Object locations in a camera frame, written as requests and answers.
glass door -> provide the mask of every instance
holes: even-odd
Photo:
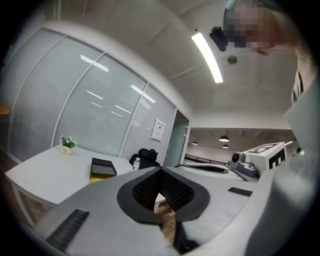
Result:
[[[177,111],[163,162],[164,167],[174,167],[180,163],[187,136],[188,123],[188,119]]]

glass wall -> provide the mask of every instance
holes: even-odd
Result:
[[[60,110],[79,77],[101,52],[63,38],[27,77],[12,113],[10,152],[25,161],[51,147]]]
[[[132,124],[123,145],[121,157],[130,159],[140,149],[158,152],[156,161],[160,164],[166,153],[177,108],[152,86],[148,86],[141,98]],[[153,139],[156,119],[164,124],[161,140]]]
[[[78,146],[118,156],[125,134],[147,83],[123,65],[102,56],[85,73],[62,112],[60,135],[72,135]]]
[[[9,153],[19,161],[57,146],[65,135],[81,148],[127,159],[154,149],[162,162],[176,107],[102,50],[41,29],[11,66],[7,71],[27,71],[12,93],[17,100],[8,136]],[[156,119],[165,124],[161,140],[152,138]]]

white paper notice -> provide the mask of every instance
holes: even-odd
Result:
[[[151,135],[151,139],[161,142],[162,137],[165,132],[165,127],[166,127],[166,124],[164,122],[160,121],[158,118],[156,118],[154,128],[152,131],[152,135]]]

black chair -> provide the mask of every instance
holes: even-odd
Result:
[[[133,166],[136,158],[140,158],[139,169],[144,169],[148,167],[159,167],[160,163],[157,162],[158,153],[154,149],[142,148],[139,150],[138,154],[131,156],[129,163]]]

white wall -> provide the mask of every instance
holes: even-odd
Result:
[[[189,120],[192,118],[193,112],[190,104],[175,86],[140,55],[112,37],[88,26],[69,21],[48,21],[43,27],[81,39],[104,50],[141,74],[169,98],[185,117]]]
[[[231,160],[234,151],[226,148],[191,145],[187,147],[186,154],[194,157],[228,163],[228,161]]]
[[[283,112],[197,111],[192,128],[291,129]]]

